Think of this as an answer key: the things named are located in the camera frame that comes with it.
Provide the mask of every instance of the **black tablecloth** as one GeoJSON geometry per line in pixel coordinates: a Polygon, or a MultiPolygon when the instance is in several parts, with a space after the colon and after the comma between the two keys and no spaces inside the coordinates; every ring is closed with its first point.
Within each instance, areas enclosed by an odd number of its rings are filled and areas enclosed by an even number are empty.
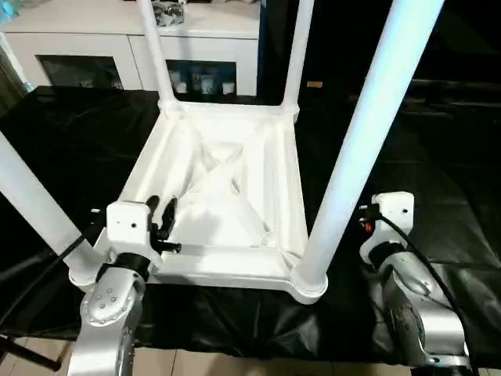
{"type": "MultiPolygon", "coordinates": [[[[301,106],[296,137],[309,229],[352,111],[352,104],[321,99],[301,106]]],[[[117,198],[157,115],[155,92],[38,88],[0,119],[0,130],[84,229],[91,208],[117,198]]],[[[501,110],[402,106],[361,198],[414,194],[411,238],[456,296],[481,367],[501,367],[500,122],[501,110]]],[[[7,267],[43,242],[4,198],[0,210],[7,267]]],[[[149,286],[138,342],[260,358],[396,363],[374,304],[377,281],[359,260],[362,242],[354,220],[330,266],[328,291],[310,306],[280,291],[149,286]]],[[[2,285],[3,307],[40,268],[2,285]]],[[[75,339],[81,297],[61,268],[1,331],[75,339]]]]}

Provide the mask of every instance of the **white cabinet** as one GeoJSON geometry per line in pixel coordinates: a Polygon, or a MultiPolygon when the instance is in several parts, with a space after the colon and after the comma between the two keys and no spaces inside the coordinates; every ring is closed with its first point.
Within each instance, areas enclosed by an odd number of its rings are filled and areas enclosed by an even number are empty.
{"type": "MultiPolygon", "coordinates": [[[[129,38],[142,87],[145,90],[157,90],[146,38],[143,36],[129,38]]],[[[258,40],[161,37],[160,43],[166,60],[234,63],[237,95],[256,95],[258,40]]]]}
{"type": "Polygon", "coordinates": [[[127,35],[6,33],[33,86],[141,89],[127,35]]]}
{"type": "MultiPolygon", "coordinates": [[[[236,94],[255,96],[259,12],[258,3],[188,4],[184,23],[158,29],[169,68],[202,66],[214,73],[231,64],[236,94]]],[[[35,87],[157,90],[136,2],[51,0],[21,9],[0,31],[35,87]]],[[[224,81],[218,78],[219,89],[224,81]]]]}

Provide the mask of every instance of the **black tripod leg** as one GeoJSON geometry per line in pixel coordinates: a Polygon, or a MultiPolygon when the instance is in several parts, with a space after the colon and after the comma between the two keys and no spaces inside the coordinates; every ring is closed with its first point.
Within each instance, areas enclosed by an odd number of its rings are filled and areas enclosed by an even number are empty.
{"type": "Polygon", "coordinates": [[[7,338],[0,336],[0,349],[18,356],[21,359],[38,364],[39,366],[48,368],[51,371],[58,371],[61,368],[60,360],[52,360],[46,356],[40,355],[35,351],[31,351],[21,345],[10,341],[7,338]]]}

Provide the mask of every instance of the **floor tile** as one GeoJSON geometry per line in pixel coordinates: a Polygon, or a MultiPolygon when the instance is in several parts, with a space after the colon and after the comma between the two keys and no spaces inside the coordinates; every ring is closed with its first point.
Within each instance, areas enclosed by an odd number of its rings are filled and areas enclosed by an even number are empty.
{"type": "Polygon", "coordinates": [[[174,358],[175,350],[136,349],[133,375],[171,376],[174,358]]]}
{"type": "Polygon", "coordinates": [[[61,357],[63,366],[59,371],[52,372],[35,363],[18,358],[10,376],[66,376],[70,361],[71,342],[30,338],[25,347],[50,359],[56,360],[61,357]]]}
{"type": "Polygon", "coordinates": [[[329,362],[257,360],[179,350],[172,376],[332,376],[329,362]]]}
{"type": "MultiPolygon", "coordinates": [[[[16,343],[21,346],[25,346],[27,341],[28,338],[26,337],[16,339],[16,343]]],[[[9,376],[16,365],[17,359],[17,356],[6,354],[0,365],[0,376],[9,376]]]]}
{"type": "Polygon", "coordinates": [[[382,363],[333,363],[334,376],[410,376],[410,368],[382,363]]]}

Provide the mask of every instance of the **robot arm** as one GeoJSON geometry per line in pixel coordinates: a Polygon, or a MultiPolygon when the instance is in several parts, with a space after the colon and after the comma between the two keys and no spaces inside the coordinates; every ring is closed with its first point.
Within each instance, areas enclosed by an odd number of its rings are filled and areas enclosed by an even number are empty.
{"type": "Polygon", "coordinates": [[[176,199],[167,206],[160,229],[151,222],[158,201],[151,197],[146,204],[117,201],[108,206],[106,231],[114,262],[103,265],[95,287],[82,300],[70,376],[132,375],[133,338],[146,282],[162,262],[160,253],[181,247],[167,242],[176,199]]]}
{"type": "MultiPolygon", "coordinates": [[[[412,194],[377,195],[367,211],[374,208],[404,233],[412,229],[412,194]]],[[[377,219],[366,229],[373,235],[361,247],[361,256],[380,276],[384,314],[405,363],[429,371],[469,368],[463,325],[428,268],[387,223],[377,219]]]]}

